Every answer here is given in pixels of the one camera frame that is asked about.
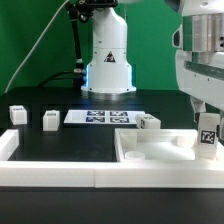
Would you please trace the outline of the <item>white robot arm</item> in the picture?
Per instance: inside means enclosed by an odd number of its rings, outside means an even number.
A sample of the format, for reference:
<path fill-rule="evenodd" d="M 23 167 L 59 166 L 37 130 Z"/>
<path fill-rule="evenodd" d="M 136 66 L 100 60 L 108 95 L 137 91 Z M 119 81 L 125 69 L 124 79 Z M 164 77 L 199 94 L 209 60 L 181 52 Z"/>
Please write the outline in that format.
<path fill-rule="evenodd" d="M 82 91 L 100 99 L 134 92 L 126 59 L 127 24 L 114 8 L 119 0 L 87 0 L 93 12 L 93 57 Z M 164 0 L 182 16 L 172 36 L 178 87 L 191 96 L 194 118 L 207 104 L 220 110 L 218 136 L 224 140 L 224 0 Z"/>

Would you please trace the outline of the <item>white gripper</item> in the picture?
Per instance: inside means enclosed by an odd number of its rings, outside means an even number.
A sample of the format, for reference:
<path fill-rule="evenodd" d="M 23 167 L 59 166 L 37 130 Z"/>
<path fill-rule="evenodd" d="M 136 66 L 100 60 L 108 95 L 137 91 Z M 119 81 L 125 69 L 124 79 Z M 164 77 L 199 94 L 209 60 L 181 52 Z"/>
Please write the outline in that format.
<path fill-rule="evenodd" d="M 181 91 L 190 95 L 194 121 L 206 112 L 206 104 L 224 110 L 224 52 L 216 52 L 209 64 L 190 61 L 187 53 L 176 51 L 176 79 Z M 217 136 L 224 140 L 224 117 L 220 117 Z"/>

